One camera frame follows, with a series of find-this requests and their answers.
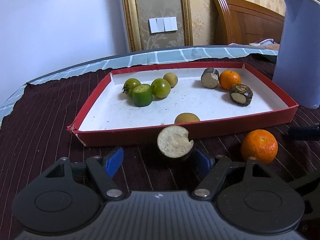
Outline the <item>cut green lime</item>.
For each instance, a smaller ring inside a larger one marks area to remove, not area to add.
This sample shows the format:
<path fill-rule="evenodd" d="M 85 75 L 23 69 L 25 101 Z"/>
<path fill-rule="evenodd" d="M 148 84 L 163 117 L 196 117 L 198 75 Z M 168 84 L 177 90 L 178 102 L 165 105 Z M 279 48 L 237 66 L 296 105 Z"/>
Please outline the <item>cut green lime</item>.
<path fill-rule="evenodd" d="M 132 91 L 133 103 L 137 107 L 148 106 L 152 102 L 152 97 L 152 88 L 148 84 L 138 85 Z"/>

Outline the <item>green tomato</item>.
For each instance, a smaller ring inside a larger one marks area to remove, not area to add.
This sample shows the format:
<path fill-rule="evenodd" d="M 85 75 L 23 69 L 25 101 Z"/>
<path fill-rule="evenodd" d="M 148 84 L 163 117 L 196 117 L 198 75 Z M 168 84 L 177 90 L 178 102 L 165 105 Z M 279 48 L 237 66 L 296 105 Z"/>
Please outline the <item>green tomato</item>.
<path fill-rule="evenodd" d="M 168 81 L 161 78 L 155 79 L 151 84 L 151 88 L 153 95 L 159 99 L 166 98 L 171 92 Z"/>
<path fill-rule="evenodd" d="M 129 97 L 132 97 L 133 89 L 140 84 L 140 81 L 135 78 L 127 79 L 123 85 L 122 93 L 126 94 Z"/>

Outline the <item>orange mandarin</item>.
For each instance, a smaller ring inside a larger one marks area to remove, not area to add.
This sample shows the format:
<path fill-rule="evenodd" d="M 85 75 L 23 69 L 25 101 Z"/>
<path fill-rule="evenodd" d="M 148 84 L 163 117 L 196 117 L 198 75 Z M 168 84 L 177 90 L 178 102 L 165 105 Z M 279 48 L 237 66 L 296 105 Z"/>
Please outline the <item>orange mandarin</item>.
<path fill-rule="evenodd" d="M 277 152 L 277 140 L 273 134 L 264 129 L 249 132 L 241 144 L 241 154 L 244 159 L 253 157 L 263 164 L 271 163 Z"/>
<path fill-rule="evenodd" d="M 241 83 L 241 77 L 235 71 L 225 70 L 219 76 L 219 83 L 223 89 L 229 90 L 232 85 Z"/>

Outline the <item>sugarcane piece white end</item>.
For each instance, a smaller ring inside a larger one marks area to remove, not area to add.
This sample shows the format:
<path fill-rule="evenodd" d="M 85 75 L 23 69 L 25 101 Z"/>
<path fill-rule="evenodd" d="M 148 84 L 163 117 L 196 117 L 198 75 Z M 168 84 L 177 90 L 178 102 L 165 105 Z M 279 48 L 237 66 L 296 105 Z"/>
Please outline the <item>sugarcane piece white end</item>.
<path fill-rule="evenodd" d="M 193 148 L 193 140 L 189 140 L 189 131 L 182 126 L 168 126 L 162 129 L 157 137 L 157 146 L 161 153 L 169 158 L 180 158 Z"/>

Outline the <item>brown longan fruit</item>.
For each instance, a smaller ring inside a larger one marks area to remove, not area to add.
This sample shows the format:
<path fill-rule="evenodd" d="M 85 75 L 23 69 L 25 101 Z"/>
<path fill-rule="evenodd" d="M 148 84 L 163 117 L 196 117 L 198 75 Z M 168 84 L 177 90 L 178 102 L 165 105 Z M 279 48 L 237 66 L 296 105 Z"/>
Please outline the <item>brown longan fruit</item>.
<path fill-rule="evenodd" d="M 183 123 L 199 122 L 199 121 L 200 121 L 199 117 L 193 113 L 181 113 L 175 118 L 174 124 L 183 124 Z"/>
<path fill-rule="evenodd" d="M 171 88 L 174 88 L 178 83 L 178 77 L 174 73 L 166 73 L 163 76 L 163 79 L 165 79 L 169 83 Z"/>

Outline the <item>blue electric kettle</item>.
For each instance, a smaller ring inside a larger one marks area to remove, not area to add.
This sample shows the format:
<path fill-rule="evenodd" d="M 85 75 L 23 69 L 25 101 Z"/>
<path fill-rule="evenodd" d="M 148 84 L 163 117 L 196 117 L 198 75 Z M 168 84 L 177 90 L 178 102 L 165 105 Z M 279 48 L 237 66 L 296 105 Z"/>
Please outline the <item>blue electric kettle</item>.
<path fill-rule="evenodd" d="M 284 0 L 283 32 L 272 81 L 298 104 L 319 107 L 319 1 Z"/>

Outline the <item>white wall switch panel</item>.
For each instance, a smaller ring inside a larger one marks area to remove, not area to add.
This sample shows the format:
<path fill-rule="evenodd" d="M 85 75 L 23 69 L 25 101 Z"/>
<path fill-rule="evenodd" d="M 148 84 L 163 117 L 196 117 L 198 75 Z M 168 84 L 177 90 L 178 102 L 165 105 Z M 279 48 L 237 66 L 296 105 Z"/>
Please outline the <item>white wall switch panel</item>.
<path fill-rule="evenodd" d="M 178 31 L 176 17 L 150 18 L 148 22 L 152 34 Z"/>

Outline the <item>clothes pile on bed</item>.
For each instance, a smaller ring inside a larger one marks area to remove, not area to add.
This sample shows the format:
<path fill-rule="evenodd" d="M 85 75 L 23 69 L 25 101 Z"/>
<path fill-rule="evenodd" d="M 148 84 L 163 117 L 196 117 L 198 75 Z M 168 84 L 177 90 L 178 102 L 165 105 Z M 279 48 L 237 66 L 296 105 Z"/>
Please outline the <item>clothes pile on bed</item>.
<path fill-rule="evenodd" d="M 228 47 L 241 47 L 241 48 L 258 48 L 258 49 L 269 49 L 278 51 L 280 44 L 278 44 L 274 39 L 267 38 L 262 41 L 252 42 L 248 44 L 230 43 Z"/>

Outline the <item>wooden bed headboard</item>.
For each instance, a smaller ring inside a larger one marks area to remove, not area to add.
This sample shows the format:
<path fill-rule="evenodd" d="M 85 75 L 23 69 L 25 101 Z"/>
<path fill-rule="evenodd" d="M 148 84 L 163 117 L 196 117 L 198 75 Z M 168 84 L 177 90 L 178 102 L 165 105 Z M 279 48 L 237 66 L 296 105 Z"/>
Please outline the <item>wooden bed headboard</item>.
<path fill-rule="evenodd" d="M 213 1 L 213 44 L 249 44 L 272 38 L 279 43 L 284 16 L 246 0 Z"/>

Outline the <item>teal checked tablecloth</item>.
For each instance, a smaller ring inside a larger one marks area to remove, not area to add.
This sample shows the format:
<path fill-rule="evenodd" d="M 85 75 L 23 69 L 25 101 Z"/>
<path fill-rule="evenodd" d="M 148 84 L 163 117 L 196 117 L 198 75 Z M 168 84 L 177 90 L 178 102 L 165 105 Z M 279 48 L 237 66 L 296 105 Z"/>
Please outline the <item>teal checked tablecloth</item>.
<path fill-rule="evenodd" d="M 95 72 L 100 69 L 106 70 L 107 68 L 130 68 L 137 65 L 148 66 L 153 64 L 181 63 L 200 59 L 236 59 L 246 57 L 249 54 L 277 56 L 278 52 L 275 49 L 240 44 L 188 46 L 136 51 L 126 55 L 114 55 L 69 66 L 32 79 L 29 83 L 39 85 L 52 80 Z"/>

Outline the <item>gold picture frame panel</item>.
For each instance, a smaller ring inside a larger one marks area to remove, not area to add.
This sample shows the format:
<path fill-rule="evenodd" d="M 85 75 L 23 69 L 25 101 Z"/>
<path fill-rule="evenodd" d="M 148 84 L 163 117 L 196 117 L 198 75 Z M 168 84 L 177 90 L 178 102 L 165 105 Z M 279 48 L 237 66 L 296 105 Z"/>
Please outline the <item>gold picture frame panel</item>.
<path fill-rule="evenodd" d="M 189 0 L 120 0 L 131 52 L 193 45 Z M 150 21 L 176 18 L 172 30 L 152 33 Z"/>

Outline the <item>knobby sugarcane piece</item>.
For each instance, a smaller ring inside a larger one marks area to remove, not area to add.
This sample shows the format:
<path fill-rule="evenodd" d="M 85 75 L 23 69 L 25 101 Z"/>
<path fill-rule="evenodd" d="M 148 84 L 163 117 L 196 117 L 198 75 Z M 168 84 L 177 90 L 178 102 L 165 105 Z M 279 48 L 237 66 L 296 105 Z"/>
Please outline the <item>knobby sugarcane piece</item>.
<path fill-rule="evenodd" d="M 253 98 L 253 91 L 244 84 L 233 84 L 229 89 L 230 98 L 239 105 L 248 106 Z"/>

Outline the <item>black sugarcane piece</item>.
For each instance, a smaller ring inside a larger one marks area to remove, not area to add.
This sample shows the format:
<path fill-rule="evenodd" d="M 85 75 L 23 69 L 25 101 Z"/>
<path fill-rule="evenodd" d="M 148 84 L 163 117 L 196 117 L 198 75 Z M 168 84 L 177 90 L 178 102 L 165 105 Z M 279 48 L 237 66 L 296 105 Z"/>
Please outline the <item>black sugarcane piece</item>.
<path fill-rule="evenodd" d="M 219 72 L 215 68 L 206 68 L 201 75 L 201 84 L 206 88 L 215 88 L 219 83 Z"/>

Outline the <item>red shallow cardboard box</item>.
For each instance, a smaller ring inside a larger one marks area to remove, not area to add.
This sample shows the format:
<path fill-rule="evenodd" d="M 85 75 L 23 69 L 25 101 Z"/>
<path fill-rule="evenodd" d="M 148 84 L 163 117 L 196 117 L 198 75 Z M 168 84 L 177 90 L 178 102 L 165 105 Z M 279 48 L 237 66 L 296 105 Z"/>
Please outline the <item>red shallow cardboard box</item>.
<path fill-rule="evenodd" d="M 248 106 L 234 103 L 222 88 L 203 87 L 206 68 L 232 70 L 253 91 Z M 121 90 L 126 80 L 151 83 L 166 73 L 177 85 L 162 99 L 137 107 Z M 290 122 L 298 104 L 269 78 L 242 62 L 185 62 L 116 69 L 108 73 L 86 100 L 68 130 L 85 146 L 123 146 L 153 141 L 181 113 L 198 122 L 185 124 L 189 138 L 198 139 L 251 131 Z"/>

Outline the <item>dark maroon striped cloth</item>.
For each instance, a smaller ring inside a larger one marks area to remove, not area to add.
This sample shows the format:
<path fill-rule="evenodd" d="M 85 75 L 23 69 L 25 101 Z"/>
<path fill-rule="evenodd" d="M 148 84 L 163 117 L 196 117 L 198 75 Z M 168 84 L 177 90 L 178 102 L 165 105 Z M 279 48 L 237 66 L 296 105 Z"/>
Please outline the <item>dark maroon striped cloth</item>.
<path fill-rule="evenodd" d="M 20 233 L 12 216 L 12 200 L 32 180 L 61 157 L 82 162 L 94 155 L 107 155 L 106 147 L 85 147 L 67 131 L 80 108 L 110 68 L 40 85 L 27 84 L 12 113 L 1 125 L 1 239 Z M 269 167 L 284 181 L 293 181 L 319 169 L 319 142 L 293 141 L 293 126 L 319 122 L 319 110 L 299 106 L 288 124 L 269 127 L 278 141 L 276 159 Z M 124 162 L 114 176 L 127 191 L 191 191 L 199 179 L 189 168 L 168 166 L 156 144 L 124 147 Z"/>

